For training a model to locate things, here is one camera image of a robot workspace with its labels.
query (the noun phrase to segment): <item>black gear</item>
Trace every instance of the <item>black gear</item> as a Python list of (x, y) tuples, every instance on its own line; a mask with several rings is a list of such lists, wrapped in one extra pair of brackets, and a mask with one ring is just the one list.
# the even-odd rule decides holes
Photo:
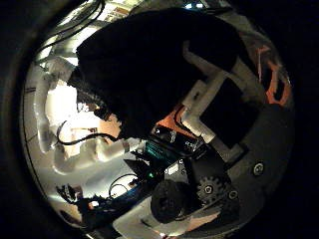
[(197, 187), (199, 200), (207, 205), (218, 200), (225, 191), (225, 184), (216, 177), (204, 177), (199, 181)]

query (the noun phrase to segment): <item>wire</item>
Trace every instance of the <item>wire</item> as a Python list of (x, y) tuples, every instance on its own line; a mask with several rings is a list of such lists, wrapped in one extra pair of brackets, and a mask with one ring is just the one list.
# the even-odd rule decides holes
[(109, 192), (111, 193), (111, 192), (112, 192), (112, 189), (115, 188), (116, 186), (121, 186), (121, 187), (123, 187), (127, 192), (129, 191), (124, 185), (117, 183), (117, 184), (114, 184), (112, 187), (110, 187)]
[(96, 6), (87, 16), (85, 16), (82, 20), (80, 20), (80, 22), (78, 22), (77, 24), (75, 24), (75, 25), (73, 25), (73, 26), (71, 26), (71, 27), (65, 28), (65, 29), (63, 29), (63, 30), (61, 30), (61, 31), (59, 31), (59, 32), (55, 32), (55, 33), (49, 35), (49, 36), (48, 36), (48, 39), (49, 39), (49, 38), (52, 38), (52, 37), (54, 37), (54, 36), (57, 36), (57, 35), (59, 35), (59, 34), (68, 32), (68, 31), (70, 31), (70, 30), (72, 30), (72, 29), (75, 29), (76, 27), (80, 26), (82, 23), (84, 23), (85, 21), (87, 21), (87, 20), (98, 10), (98, 8), (99, 8), (99, 6), (100, 6), (100, 4), (101, 4), (101, 1), (99, 1), (99, 0), (95, 1), (94, 3), (91, 4), (91, 7), (92, 7), (95, 3), (97, 4), (97, 6)]
[(95, 137), (98, 137), (98, 136), (102, 136), (102, 137), (108, 137), (111, 141), (116, 141), (117, 138), (115, 138), (114, 136), (111, 136), (110, 134), (108, 133), (104, 133), (104, 132), (96, 132), (96, 133), (92, 133), (92, 134), (89, 134), (88, 136), (85, 136), (83, 138), (80, 138), (80, 139), (77, 139), (77, 140), (74, 140), (74, 141), (69, 141), (69, 142), (65, 142), (65, 141), (61, 141), (60, 139), (60, 134), (61, 134), (61, 130), (62, 130), (62, 127), (63, 125), (66, 123), (67, 121), (65, 120), (59, 127), (58, 127), (58, 130), (57, 130), (57, 140), (60, 144), (62, 145), (74, 145), (74, 144), (77, 144), (81, 141), (84, 141), (84, 140), (87, 140), (87, 139), (90, 139), (90, 138), (95, 138)]
[(124, 178), (124, 177), (126, 177), (126, 176), (135, 176), (135, 177), (138, 177), (136, 174), (134, 174), (134, 173), (127, 173), (127, 174), (124, 174), (124, 175), (122, 175), (122, 176), (119, 176), (117, 179), (115, 179), (112, 183), (111, 183), (111, 185), (110, 185), (110, 188), (109, 188), (109, 197), (111, 197), (111, 198), (113, 198), (112, 197), (112, 195), (111, 195), (111, 191), (112, 191), (112, 189), (113, 189), (113, 187), (116, 185), (115, 183), (117, 182), (117, 181), (119, 181), (121, 178)]
[(101, 4), (99, 4), (99, 6), (100, 6), (100, 5), (101, 5), (101, 10), (100, 10), (99, 14), (98, 14), (94, 19), (92, 19), (90, 22), (88, 22), (87, 24), (85, 24), (83, 27), (81, 27), (81, 28), (78, 29), (77, 31), (71, 33), (70, 35), (68, 35), (68, 36), (66, 36), (66, 37), (64, 37), (64, 38), (61, 38), (61, 39), (59, 39), (59, 40), (57, 40), (57, 41), (55, 41), (55, 42), (53, 42), (53, 43), (50, 43), (50, 44), (48, 44), (48, 45), (46, 45), (46, 46), (41, 47), (41, 48), (37, 51), (37, 53), (40, 53), (40, 52), (42, 52), (42, 51), (43, 51), (44, 49), (46, 49), (46, 48), (52, 47), (52, 46), (54, 46), (54, 45), (57, 45), (57, 44), (59, 44), (59, 43), (65, 41), (65, 40), (67, 40), (67, 39), (69, 39), (69, 38), (71, 38), (71, 37), (77, 35), (77, 34), (78, 34), (79, 32), (81, 32), (83, 29), (87, 28), (89, 25), (91, 25), (92, 23), (94, 23), (94, 22), (101, 16), (101, 14), (103, 13), (103, 11), (104, 11), (104, 9), (105, 9), (105, 6), (106, 6), (105, 1), (104, 1), (104, 0), (101, 0)]

